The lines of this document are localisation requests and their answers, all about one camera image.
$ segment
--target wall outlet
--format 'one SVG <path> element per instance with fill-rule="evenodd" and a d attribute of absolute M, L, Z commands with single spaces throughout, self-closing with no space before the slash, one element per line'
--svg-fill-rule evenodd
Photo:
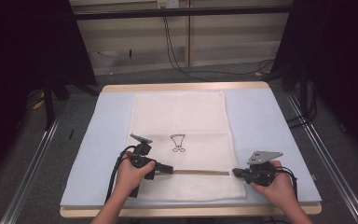
<path fill-rule="evenodd" d="M 157 8 L 179 8 L 179 0 L 158 0 Z"/>
<path fill-rule="evenodd" d="M 179 0 L 168 0 L 168 8 L 179 8 Z"/>
<path fill-rule="evenodd" d="M 157 8 L 168 8 L 168 0 L 158 0 Z"/>

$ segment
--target hand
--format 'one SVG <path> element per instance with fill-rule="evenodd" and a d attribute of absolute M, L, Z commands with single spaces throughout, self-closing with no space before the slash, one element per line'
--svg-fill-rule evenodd
<path fill-rule="evenodd" d="M 130 195 L 133 189 L 139 186 L 145 175 L 152 171 L 156 165 L 154 161 L 150 161 L 146 166 L 136 168 L 132 166 L 129 160 L 129 156 L 131 155 L 132 152 L 130 151 L 127 151 L 123 155 L 123 161 L 117 170 L 117 182 L 115 185 L 115 189 L 126 192 L 128 195 Z"/>
<path fill-rule="evenodd" d="M 282 166 L 279 161 L 271 161 L 271 163 L 275 167 Z M 255 191 L 266 196 L 273 205 L 282 210 L 284 210 L 285 207 L 297 204 L 292 181 L 287 174 L 277 173 L 274 181 L 268 187 L 263 187 L 255 183 L 251 183 L 251 185 Z"/>

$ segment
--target metal bracket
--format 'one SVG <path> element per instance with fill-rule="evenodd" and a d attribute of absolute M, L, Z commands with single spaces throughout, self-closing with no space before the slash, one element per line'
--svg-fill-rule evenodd
<path fill-rule="evenodd" d="M 280 156 L 283 156 L 283 153 L 281 152 L 269 152 L 269 151 L 256 151 L 251 156 L 251 158 L 248 160 L 248 164 L 261 164 L 266 161 L 273 160 L 275 158 L 278 158 Z"/>

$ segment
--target drawing on cloth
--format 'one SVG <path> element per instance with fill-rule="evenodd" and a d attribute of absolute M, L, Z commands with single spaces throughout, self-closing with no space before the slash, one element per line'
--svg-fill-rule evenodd
<path fill-rule="evenodd" d="M 186 151 L 184 148 L 182 148 L 182 142 L 183 139 L 185 138 L 185 134 L 174 134 L 171 135 L 171 139 L 173 140 L 173 142 L 175 143 L 176 148 L 173 148 L 172 151 L 177 152 L 177 151 L 181 151 L 184 152 Z"/>

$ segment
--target folded cloth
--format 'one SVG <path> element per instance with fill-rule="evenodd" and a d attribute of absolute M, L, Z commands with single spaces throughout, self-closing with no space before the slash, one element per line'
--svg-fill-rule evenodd
<path fill-rule="evenodd" d="M 231 172 L 239 165 L 221 91 L 137 94 L 129 133 L 153 140 L 148 158 L 182 171 L 142 181 L 139 199 L 203 202 L 245 197 L 243 181 Z M 129 137 L 128 144 L 138 143 Z"/>

